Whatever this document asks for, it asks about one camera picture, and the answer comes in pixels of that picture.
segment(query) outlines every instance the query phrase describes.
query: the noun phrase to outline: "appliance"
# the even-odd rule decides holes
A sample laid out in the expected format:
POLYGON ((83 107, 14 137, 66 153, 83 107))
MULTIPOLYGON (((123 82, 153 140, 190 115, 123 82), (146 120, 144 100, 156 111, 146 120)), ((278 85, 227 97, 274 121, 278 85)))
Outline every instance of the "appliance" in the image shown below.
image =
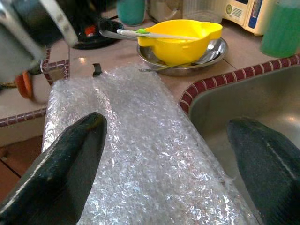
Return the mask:
POLYGON ((265 33, 276 0, 227 0, 224 18, 256 36, 265 33))

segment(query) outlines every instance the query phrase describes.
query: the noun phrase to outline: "toothbrush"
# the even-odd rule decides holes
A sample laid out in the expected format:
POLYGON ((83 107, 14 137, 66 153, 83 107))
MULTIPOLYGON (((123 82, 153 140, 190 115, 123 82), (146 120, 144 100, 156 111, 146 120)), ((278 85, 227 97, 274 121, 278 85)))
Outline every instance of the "toothbrush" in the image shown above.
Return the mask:
POLYGON ((139 36, 139 37, 148 37, 148 38, 180 39, 180 40, 189 40, 189 41, 199 40, 199 38, 197 37, 151 33, 146 31, 145 29, 138 29, 137 31, 117 29, 117 33, 131 38, 135 38, 139 36))

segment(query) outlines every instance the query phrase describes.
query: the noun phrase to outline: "yellow bowl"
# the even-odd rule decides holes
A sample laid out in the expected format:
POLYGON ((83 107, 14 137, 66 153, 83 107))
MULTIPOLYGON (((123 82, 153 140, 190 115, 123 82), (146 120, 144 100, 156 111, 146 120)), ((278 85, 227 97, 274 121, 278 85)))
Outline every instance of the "yellow bowl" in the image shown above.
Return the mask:
POLYGON ((199 40, 186 41, 149 37, 138 37, 137 40, 139 46, 150 46, 155 56, 167 65, 179 65, 196 61, 203 56, 209 42, 221 38, 222 28, 220 24, 214 22, 169 20, 145 30, 153 33, 196 37, 199 40))

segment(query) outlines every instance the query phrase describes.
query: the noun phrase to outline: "stainless steel sink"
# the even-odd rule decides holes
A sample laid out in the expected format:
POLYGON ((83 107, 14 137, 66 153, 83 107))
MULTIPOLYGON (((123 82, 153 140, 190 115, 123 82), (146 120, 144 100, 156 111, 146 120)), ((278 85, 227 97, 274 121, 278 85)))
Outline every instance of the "stainless steel sink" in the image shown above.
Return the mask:
POLYGON ((283 133, 300 148, 300 67, 284 68, 200 93, 189 116, 260 221, 226 134, 228 120, 247 116, 283 133))

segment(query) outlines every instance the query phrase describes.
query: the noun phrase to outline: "floor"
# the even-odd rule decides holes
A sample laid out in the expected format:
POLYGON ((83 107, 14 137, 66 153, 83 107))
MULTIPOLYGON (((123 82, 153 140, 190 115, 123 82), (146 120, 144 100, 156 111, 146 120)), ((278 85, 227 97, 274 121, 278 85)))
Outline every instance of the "floor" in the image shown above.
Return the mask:
POLYGON ((0 147, 0 202, 41 154, 42 136, 0 147))

